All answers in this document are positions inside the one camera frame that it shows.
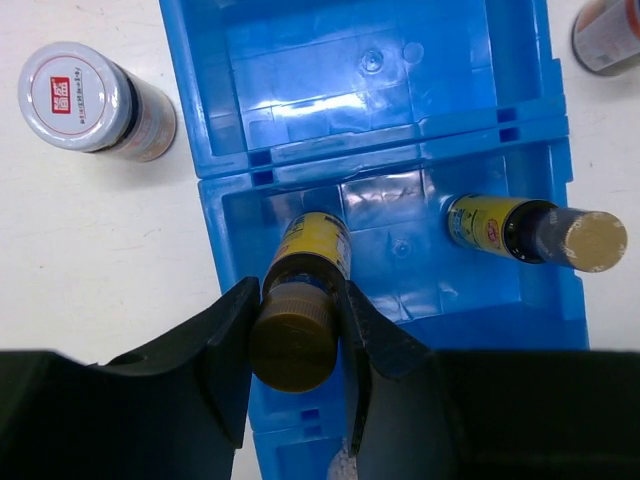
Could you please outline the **white bead shaker jar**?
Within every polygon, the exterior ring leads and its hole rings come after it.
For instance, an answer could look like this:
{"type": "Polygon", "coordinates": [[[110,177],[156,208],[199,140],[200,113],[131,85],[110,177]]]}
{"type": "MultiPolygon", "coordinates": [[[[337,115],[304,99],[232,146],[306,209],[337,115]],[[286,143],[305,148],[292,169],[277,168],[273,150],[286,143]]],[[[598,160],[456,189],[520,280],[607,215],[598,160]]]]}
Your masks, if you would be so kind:
{"type": "Polygon", "coordinates": [[[341,449],[330,461],[327,469],[327,480],[357,480],[357,463],[355,457],[349,456],[347,439],[342,440],[341,449]]]}

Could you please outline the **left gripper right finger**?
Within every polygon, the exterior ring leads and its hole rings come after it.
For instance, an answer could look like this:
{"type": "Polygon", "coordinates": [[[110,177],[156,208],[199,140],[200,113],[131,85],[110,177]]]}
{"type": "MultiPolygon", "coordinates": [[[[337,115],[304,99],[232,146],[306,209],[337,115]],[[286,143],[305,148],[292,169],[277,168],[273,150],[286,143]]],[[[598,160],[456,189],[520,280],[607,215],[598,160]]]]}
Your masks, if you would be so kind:
{"type": "Polygon", "coordinates": [[[639,357],[433,350],[338,294],[347,439],[362,479],[635,479],[639,357]]]}

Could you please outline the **yellow label sauce bottle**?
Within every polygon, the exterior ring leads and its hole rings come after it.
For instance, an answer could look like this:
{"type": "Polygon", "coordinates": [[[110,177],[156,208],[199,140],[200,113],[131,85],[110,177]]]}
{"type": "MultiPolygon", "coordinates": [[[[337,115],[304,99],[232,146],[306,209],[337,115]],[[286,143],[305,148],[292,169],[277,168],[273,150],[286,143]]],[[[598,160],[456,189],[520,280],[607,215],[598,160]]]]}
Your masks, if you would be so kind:
{"type": "Polygon", "coordinates": [[[248,344],[256,377],[304,393],[332,374],[338,349],[338,289],[351,276],[351,238],[337,216],[314,211],[286,228],[262,285],[248,344]]]}
{"type": "Polygon", "coordinates": [[[466,248],[586,273],[613,268],[628,245],[626,228],[615,215],[543,199],[461,196],[449,206],[447,228],[466,248]]]}

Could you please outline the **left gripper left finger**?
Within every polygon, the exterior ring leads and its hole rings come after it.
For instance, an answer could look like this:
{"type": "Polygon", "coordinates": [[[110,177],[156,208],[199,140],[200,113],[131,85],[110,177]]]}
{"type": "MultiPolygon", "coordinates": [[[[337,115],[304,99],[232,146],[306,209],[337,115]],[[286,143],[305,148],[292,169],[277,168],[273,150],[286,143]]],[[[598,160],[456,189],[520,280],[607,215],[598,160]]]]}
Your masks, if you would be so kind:
{"type": "Polygon", "coordinates": [[[227,479],[242,446],[259,284],[104,365],[1,355],[5,479],[227,479]]]}

